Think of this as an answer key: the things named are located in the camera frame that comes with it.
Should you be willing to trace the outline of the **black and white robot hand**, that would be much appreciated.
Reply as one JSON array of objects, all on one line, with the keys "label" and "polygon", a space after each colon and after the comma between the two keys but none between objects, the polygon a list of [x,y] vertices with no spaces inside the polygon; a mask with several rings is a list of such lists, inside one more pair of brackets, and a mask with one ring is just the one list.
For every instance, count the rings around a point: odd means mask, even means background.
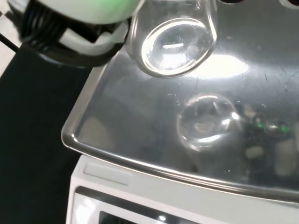
[{"label": "black and white robot hand", "polygon": [[142,0],[9,0],[19,39],[43,59],[73,67],[108,63],[126,42]]}]

